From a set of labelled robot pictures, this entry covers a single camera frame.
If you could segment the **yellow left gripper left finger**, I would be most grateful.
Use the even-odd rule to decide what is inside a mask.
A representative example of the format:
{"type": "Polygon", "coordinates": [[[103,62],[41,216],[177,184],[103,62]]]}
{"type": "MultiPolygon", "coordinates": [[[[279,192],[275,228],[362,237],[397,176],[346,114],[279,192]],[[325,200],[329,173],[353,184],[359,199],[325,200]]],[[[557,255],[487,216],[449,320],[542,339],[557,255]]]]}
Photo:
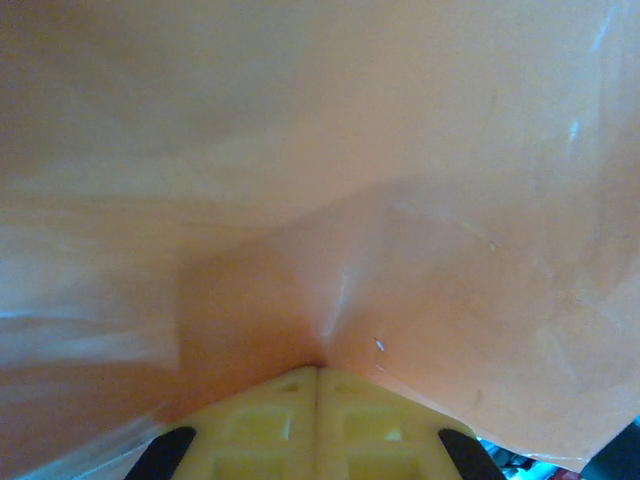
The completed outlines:
{"type": "Polygon", "coordinates": [[[318,369],[292,370],[166,427],[128,479],[313,479],[318,369]]]}

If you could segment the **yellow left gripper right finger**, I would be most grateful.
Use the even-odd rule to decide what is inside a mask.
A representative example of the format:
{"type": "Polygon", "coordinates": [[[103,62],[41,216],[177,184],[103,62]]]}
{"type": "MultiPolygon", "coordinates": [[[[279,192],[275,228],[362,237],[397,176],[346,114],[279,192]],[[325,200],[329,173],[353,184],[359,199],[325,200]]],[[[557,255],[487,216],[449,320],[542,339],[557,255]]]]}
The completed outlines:
{"type": "Polygon", "coordinates": [[[318,479],[503,479],[465,424],[334,368],[317,377],[318,479]]]}

